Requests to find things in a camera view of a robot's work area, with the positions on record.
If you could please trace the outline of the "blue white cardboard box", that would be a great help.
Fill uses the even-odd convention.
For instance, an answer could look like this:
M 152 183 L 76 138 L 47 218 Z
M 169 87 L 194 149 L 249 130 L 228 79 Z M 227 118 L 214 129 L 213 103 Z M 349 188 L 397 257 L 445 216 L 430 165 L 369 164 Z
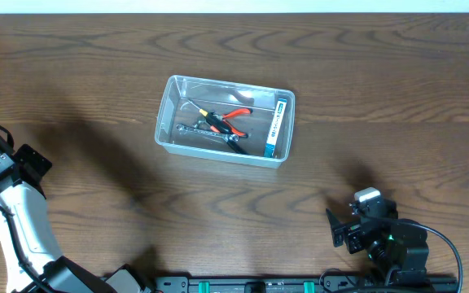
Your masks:
M 283 114 L 287 107 L 287 100 L 285 98 L 279 98 L 274 111 L 273 119 L 270 124 L 270 130 L 265 142 L 264 157 L 272 158 L 274 155 L 274 149 L 278 140 L 281 124 L 283 121 Z

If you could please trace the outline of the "silver wrench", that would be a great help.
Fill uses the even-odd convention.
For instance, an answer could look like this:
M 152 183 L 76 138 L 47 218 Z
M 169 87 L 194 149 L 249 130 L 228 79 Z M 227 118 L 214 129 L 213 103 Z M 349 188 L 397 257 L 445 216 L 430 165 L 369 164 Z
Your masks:
M 237 134 L 217 133 L 211 130 L 197 129 L 197 128 L 193 128 L 193 127 L 182 125 L 182 124 L 178 124 L 176 126 L 176 129 L 179 132 L 183 132 L 183 133 L 194 133 L 194 134 L 199 134 L 203 136 L 221 138 L 226 142 L 237 142 L 239 140 L 239 136 Z

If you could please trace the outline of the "orange handled pliers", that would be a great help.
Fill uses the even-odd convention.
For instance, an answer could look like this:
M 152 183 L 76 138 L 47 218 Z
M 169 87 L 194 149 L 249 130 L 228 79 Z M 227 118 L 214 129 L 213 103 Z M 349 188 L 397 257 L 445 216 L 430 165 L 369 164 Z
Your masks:
M 221 120 L 229 128 L 230 133 L 236 134 L 240 138 L 248 138 L 248 134 L 235 128 L 235 126 L 232 124 L 232 121 L 238 122 L 241 116 L 245 117 L 250 116 L 251 114 L 252 109 L 241 107 L 226 114 L 213 113 L 213 116 Z

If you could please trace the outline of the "clear plastic container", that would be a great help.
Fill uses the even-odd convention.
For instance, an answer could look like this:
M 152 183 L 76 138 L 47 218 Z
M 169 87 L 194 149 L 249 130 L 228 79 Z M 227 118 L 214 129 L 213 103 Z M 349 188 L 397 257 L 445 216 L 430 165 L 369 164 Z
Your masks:
M 295 101 L 290 90 L 174 75 L 155 140 L 176 155 L 278 168 L 290 152 Z

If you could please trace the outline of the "small hammer black orange handle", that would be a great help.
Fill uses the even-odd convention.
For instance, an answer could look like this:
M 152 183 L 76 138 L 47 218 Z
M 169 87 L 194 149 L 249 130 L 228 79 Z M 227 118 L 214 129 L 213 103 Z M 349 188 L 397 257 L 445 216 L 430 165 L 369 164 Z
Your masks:
M 204 118 L 199 118 L 195 124 L 193 125 L 193 128 L 197 128 L 197 129 L 204 129 L 204 130 L 211 130 L 211 131 L 214 131 L 214 132 L 217 132 L 215 131 L 211 125 L 204 119 Z M 234 151 L 235 153 L 237 154 L 241 154 L 241 155 L 247 155 L 248 153 L 238 144 L 238 142 L 226 142 L 226 144 L 228 145 L 228 147 Z

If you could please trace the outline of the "black yellow screwdriver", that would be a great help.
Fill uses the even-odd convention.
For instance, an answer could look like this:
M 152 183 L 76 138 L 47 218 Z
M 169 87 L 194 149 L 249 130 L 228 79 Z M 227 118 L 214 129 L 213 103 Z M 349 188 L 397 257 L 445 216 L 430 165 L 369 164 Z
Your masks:
M 217 118 L 212 112 L 204 110 L 201 106 L 197 105 L 193 100 L 189 99 L 189 103 L 196 107 L 199 113 L 205 118 L 205 120 L 211 125 L 211 127 L 218 133 L 233 134 L 231 128 L 220 118 Z

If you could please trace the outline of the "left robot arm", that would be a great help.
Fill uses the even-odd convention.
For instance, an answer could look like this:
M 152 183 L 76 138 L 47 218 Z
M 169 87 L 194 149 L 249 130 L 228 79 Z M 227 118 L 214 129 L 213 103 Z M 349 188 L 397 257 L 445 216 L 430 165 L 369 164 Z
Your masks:
M 0 125 L 0 243 L 9 292 L 153 292 L 128 265 L 98 277 L 62 253 L 41 180 L 52 163 L 30 145 L 14 148 Z

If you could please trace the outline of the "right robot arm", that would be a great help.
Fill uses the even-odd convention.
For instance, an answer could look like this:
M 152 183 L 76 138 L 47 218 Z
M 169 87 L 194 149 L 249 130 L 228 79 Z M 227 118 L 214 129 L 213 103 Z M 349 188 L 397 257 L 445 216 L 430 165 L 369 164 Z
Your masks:
M 427 232 L 416 222 L 398 218 L 397 205 L 378 197 L 350 204 L 358 219 L 339 221 L 327 211 L 335 247 L 351 254 L 366 251 L 385 286 L 422 286 L 427 279 Z

